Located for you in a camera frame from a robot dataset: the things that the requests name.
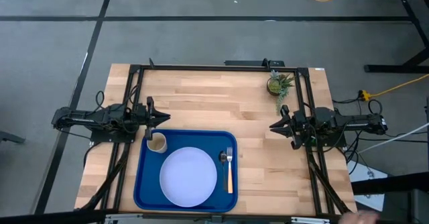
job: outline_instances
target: small cup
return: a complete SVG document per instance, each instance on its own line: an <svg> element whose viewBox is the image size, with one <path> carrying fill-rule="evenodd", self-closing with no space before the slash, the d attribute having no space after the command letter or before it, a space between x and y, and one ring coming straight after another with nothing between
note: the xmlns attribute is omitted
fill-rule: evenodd
<svg viewBox="0 0 429 224"><path fill-rule="evenodd" d="M147 148L159 154L167 151L167 139L165 135L162 133L153 133L152 140L147 141Z"/></svg>

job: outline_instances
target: wooden table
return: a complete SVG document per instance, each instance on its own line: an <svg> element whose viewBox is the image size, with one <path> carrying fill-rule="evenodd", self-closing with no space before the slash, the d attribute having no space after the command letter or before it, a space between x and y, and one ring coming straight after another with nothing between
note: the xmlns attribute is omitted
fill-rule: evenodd
<svg viewBox="0 0 429 224"><path fill-rule="evenodd" d="M112 65L104 106L122 103L129 66ZM325 71L309 68L309 72L315 105L332 109ZM293 150L291 139L269 130L280 116L275 112L275 97L265 88L268 78L268 72L145 70L139 102L152 96L156 109L171 115L159 128L225 130L237 138L239 199L228 214L315 215L305 149ZM291 112L298 110L294 87L284 104ZM131 144L119 211L155 212L140 209L133 200L144 129L140 128ZM89 153L76 208L86 204L105 180L112 146L103 143ZM356 211L344 156L336 149L325 156L332 187L348 208ZM320 183L318 189L326 212ZM115 182L111 190L108 207L113 206Z"/></svg>

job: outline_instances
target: fork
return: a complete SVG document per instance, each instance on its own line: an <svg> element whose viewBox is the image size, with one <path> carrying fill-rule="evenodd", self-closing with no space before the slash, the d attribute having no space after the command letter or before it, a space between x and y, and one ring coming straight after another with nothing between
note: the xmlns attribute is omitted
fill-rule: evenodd
<svg viewBox="0 0 429 224"><path fill-rule="evenodd" d="M233 148L227 148L227 160L228 160L228 193L233 193L233 174L231 173L231 161L233 160Z"/></svg>

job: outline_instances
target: white cable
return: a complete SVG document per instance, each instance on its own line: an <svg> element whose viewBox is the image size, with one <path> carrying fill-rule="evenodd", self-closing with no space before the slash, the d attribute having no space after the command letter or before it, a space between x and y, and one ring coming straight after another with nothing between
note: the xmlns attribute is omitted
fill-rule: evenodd
<svg viewBox="0 0 429 224"><path fill-rule="evenodd" d="M387 144L387 143L389 143L389 142L395 141L395 140L397 140L397 139L400 139L400 138L406 137L406 136L408 136L408 135L410 135L410 134L413 134L413 133L415 133L415 132L417 132L417 131L421 130L422 128L427 127L428 125L429 125L429 123L427 123L427 124L423 125L422 127L417 128L417 129L415 129L415 130L413 130L413 131L411 131L411 132L409 132L409 133L406 133L406 134L401 135L401 136L394 137L393 139L386 140L386 141L384 141L383 143L380 143L380 144L375 144L374 146L368 147L368 148L366 148L366 149L364 149L364 150L361 150L361 151L359 151L359 152L357 152L357 153L358 153L358 154L362 154L363 152L366 152L366 151L368 151L368 150L370 150L370 149L373 149L373 148L376 148L376 147L379 147L379 146L385 145L385 144Z"/></svg>

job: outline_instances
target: floor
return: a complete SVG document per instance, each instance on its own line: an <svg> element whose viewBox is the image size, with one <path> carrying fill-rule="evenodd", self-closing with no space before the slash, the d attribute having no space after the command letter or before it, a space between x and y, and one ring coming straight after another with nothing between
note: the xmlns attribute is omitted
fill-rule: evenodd
<svg viewBox="0 0 429 224"><path fill-rule="evenodd" d="M429 35L429 9L423 0L409 1ZM0 16L97 16L102 4L103 0L0 0ZM110 0L106 15L382 16L406 12L400 0ZM27 138L23 145L0 145L0 216L31 211L57 136L50 121L55 110L70 101L94 28L93 21L0 21L0 129ZM409 23L105 22L78 108L95 107L95 93L104 89L111 63L147 64L149 57L156 64L284 60L288 66L325 68L333 99L343 100L354 98L359 89L377 93L418 77L368 74L363 65L401 64L422 49ZM378 98L390 134L426 122L428 81ZM358 113L354 104L339 109L343 114ZM78 127L73 132L88 135ZM413 139L425 140L426 136ZM361 142L360 148L373 143ZM73 208L87 148L86 140L68 138L47 212ZM396 142L368 151L364 157L371 167L393 175L428 170L426 144Z"/></svg>

